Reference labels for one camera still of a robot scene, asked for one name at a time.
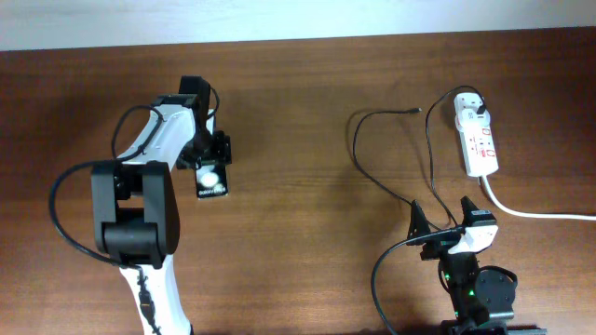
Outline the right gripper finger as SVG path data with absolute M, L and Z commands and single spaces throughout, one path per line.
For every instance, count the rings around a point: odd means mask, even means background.
M 419 203 L 414 200 L 411 203 L 411 218 L 407 234 L 408 246 L 419 246 L 426 242 L 427 236 L 431 233 L 429 222 Z
M 461 205 L 464 214 L 463 226 L 471 228 L 496 225 L 494 214 L 490 210 L 479 209 L 468 196 L 461 198 Z

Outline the black smartphone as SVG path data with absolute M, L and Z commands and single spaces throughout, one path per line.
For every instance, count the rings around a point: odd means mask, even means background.
M 204 166 L 196 171 L 196 196 L 199 200 L 228 194 L 226 165 Z

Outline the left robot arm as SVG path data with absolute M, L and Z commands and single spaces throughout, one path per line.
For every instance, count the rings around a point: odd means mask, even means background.
M 228 195 L 231 140 L 216 127 L 216 96 L 203 77 L 183 76 L 177 93 L 147 105 L 149 120 L 130 147 L 91 170 L 97 249 L 128 283 L 146 334 L 194 331 L 175 278 L 181 218 L 171 171 L 194 172 L 198 199 Z

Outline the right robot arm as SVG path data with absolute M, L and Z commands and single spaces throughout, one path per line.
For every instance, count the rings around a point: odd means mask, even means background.
M 494 214 L 461 199 L 461 224 L 433 232 L 417 201 L 411 204 L 409 246 L 420 246 L 423 261 L 437 260 L 440 282 L 450 296 L 454 320 L 440 325 L 444 334 L 546 334 L 545 328 L 510 328 L 518 277 L 505 268 L 479 266 L 477 255 L 490 247 L 498 231 Z

